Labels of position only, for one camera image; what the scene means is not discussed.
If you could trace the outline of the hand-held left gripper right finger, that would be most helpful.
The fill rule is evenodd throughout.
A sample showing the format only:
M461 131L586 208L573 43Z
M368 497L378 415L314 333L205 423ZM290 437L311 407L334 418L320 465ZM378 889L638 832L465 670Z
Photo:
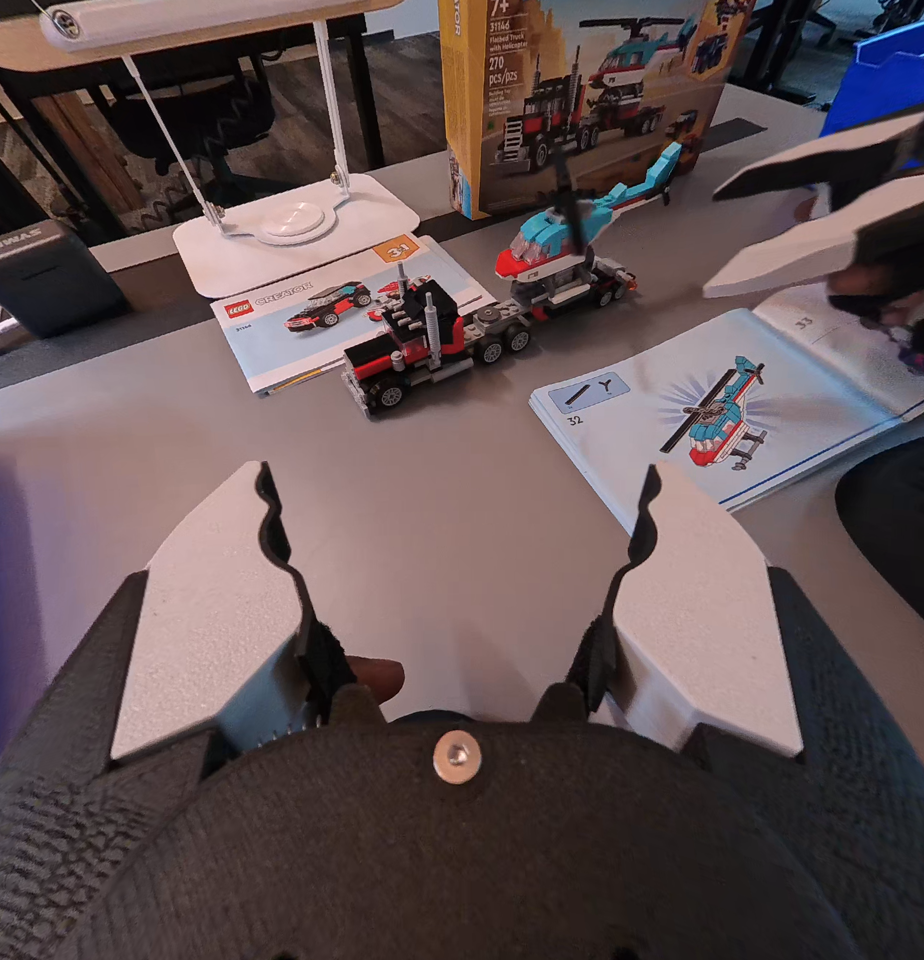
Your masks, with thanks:
M587 725L606 699L625 733L675 754L709 729L804 750L767 559L670 462L648 467L628 558L536 723Z

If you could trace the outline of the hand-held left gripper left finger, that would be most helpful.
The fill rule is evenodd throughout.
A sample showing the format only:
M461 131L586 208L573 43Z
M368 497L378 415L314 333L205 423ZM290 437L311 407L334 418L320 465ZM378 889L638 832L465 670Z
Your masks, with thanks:
M110 747L126 762L198 731L236 754L325 723L357 681L291 562L266 462L250 461L146 566Z

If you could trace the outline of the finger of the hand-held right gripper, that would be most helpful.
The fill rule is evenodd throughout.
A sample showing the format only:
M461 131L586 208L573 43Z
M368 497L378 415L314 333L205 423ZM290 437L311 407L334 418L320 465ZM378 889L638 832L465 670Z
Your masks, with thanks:
M844 128L749 164L713 193L719 201L827 185L849 202L901 170L924 167L924 111Z
M704 297L714 299L788 287L858 264L855 250L859 229L873 220L881 205L889 206L903 188L902 182L886 183L820 219L795 225L774 238L745 247L704 285ZM924 243L875 263L920 246Z

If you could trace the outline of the light blue instruction booklet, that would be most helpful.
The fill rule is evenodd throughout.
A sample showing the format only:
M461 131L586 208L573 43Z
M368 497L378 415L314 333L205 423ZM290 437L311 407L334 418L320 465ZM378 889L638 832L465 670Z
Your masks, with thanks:
M883 326L835 310L823 283L795 286L530 406L627 532L650 464L733 511L924 414L924 305Z

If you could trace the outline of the teal white lego helicopter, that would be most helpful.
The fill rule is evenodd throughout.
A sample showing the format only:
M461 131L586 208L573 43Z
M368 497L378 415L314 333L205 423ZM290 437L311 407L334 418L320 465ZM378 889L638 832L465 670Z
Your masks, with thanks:
M682 151L681 143L670 143L641 183L620 182L603 196L576 188L564 155L556 152L556 188L543 196L548 205L526 220L510 246L500 252L496 275L527 283L583 263L594 241L621 215L656 200L670 203L670 182Z

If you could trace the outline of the black red lego truck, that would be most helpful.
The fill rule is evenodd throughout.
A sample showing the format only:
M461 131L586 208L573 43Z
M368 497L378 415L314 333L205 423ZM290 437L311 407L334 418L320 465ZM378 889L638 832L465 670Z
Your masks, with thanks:
M410 280L382 311L384 330L345 349L341 378L371 418L395 409L422 384L520 353L531 342L532 322L514 299L463 314L435 280Z

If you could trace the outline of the lego set cardboard box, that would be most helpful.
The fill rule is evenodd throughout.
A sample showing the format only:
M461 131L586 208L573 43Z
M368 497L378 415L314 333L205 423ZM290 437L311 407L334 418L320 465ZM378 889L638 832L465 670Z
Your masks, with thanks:
M449 196L526 210L563 157L579 188L633 186L671 143L688 173L753 1L440 1Z

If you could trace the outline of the person's right hand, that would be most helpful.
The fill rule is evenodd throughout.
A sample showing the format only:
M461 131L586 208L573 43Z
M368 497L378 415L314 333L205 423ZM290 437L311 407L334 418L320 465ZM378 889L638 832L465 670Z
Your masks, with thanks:
M924 304L924 274L890 262L852 265L828 277L828 294L835 297L887 298L878 321L887 327L905 327Z

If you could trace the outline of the person's left hand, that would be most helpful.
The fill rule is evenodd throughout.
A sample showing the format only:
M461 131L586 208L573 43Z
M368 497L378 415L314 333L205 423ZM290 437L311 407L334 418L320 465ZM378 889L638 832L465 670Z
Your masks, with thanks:
M380 705L394 699L404 687L405 671L399 661L349 655L347 662L357 683L371 690Z

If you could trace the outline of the blue plastic bin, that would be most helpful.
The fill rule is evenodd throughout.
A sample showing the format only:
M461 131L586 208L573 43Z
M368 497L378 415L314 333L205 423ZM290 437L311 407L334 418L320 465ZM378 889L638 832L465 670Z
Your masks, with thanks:
M924 21L858 43L822 138L924 105Z

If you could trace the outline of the black office chair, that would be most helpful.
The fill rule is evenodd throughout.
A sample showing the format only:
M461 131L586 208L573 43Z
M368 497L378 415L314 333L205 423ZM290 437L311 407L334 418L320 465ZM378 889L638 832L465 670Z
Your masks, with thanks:
M98 89L92 97L127 151L167 175L177 159L146 102L129 97L126 88L117 88L111 103ZM267 77L247 76L240 68L214 87L157 97L154 103L185 161L223 160L231 150L265 138L276 119Z
M784 12L750 87L821 110L835 98L856 45L876 33L876 1L782 2Z

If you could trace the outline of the car cover instruction booklet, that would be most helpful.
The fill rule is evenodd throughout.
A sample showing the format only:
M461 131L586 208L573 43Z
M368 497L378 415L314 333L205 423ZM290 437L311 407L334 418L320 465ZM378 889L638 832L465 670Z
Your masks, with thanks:
M438 282L463 315L494 302L437 242L408 233L211 309L250 390L264 395L337 366L345 349L385 332L400 273Z

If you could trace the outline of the white desk lamp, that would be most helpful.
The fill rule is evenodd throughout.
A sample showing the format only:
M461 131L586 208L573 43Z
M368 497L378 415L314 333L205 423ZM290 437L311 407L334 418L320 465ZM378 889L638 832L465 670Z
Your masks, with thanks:
M74 54L117 47L176 161L175 139L132 59L144 42L173 35L241 26L254 20L302 15L313 24L321 69L334 167L329 178L230 210L207 200L182 168L203 210L176 227L173 242L196 291L211 300L232 297L369 250L412 233L420 216L370 174L351 174L341 129L328 48L327 19L342 2L264 1L85 2L40 6L45 39Z

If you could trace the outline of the dark grey power bank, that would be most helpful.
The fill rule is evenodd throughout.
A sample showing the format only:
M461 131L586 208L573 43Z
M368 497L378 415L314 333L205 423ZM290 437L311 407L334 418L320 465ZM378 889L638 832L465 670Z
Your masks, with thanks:
M0 307L36 339L80 330L131 310L89 248L54 220L0 235Z

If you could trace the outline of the wooden background table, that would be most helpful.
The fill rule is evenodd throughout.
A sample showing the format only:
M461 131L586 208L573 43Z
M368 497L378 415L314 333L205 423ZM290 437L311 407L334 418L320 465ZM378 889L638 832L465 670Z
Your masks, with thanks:
M0 2L0 10L7 6ZM122 221L113 207L103 198L95 184L74 155L64 146L60 137L33 107L36 98L104 85L104 78L58 78L60 71L80 74L95 64L119 61L122 54L133 56L155 54L158 51L177 50L205 44L223 44L231 52L246 55L251 52L288 48L289 39L300 45L312 42L316 20L340 21L341 26L329 27L331 38L354 36L348 42L349 52L363 50L362 36L366 14L388 10L396 1L349 2L278 2L268 16L262 16L265 2L239 2L240 13L230 13L221 21L213 10L217 2L171 2L180 8L186 20L182 26L170 26L163 16L144 13L138 25L120 28L115 39L105 41L63 39L56 27L48 23L39 9L26 15L0 18L0 85L9 100L30 124L34 135L47 148L48 154L86 203L86 218L96 223L106 241L127 236Z

